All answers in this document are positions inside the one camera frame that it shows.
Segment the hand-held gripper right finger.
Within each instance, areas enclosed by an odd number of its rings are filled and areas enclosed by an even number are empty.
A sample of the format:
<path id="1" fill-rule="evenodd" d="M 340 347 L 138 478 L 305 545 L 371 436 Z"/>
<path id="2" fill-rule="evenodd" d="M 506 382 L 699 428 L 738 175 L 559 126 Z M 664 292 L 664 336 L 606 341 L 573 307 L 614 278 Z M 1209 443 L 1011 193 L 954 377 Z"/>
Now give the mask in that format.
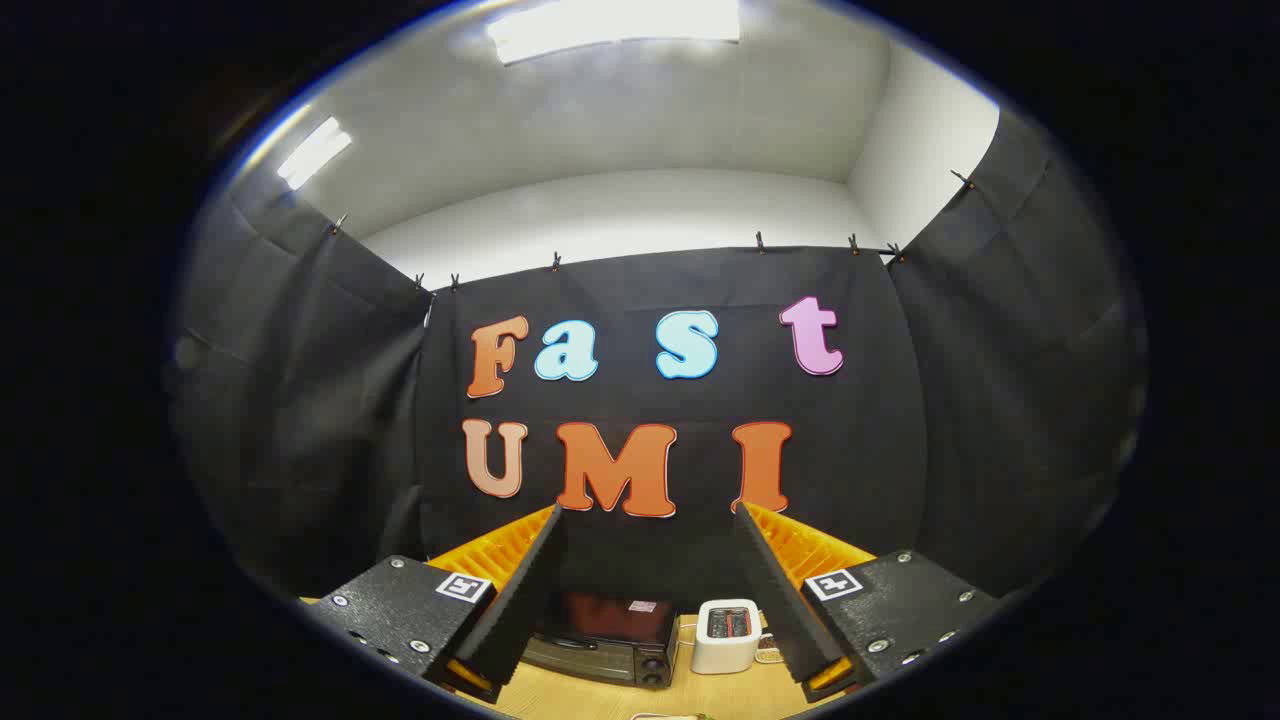
<path id="1" fill-rule="evenodd" d="M 748 597 L 810 702 L 887 682 L 1001 607 L 920 551 L 873 556 L 755 503 L 736 510 L 733 537 Z"/>

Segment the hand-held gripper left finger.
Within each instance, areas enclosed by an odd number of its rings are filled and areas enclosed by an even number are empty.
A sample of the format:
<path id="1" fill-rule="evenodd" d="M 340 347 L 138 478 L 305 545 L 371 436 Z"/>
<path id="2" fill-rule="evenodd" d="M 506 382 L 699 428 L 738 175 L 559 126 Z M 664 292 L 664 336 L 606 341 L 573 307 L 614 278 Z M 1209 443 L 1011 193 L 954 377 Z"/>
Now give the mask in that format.
<path id="1" fill-rule="evenodd" d="M 398 673 L 494 702 L 549 605 L 562 515 L 553 503 L 426 562 L 392 555 L 303 610 Z"/>

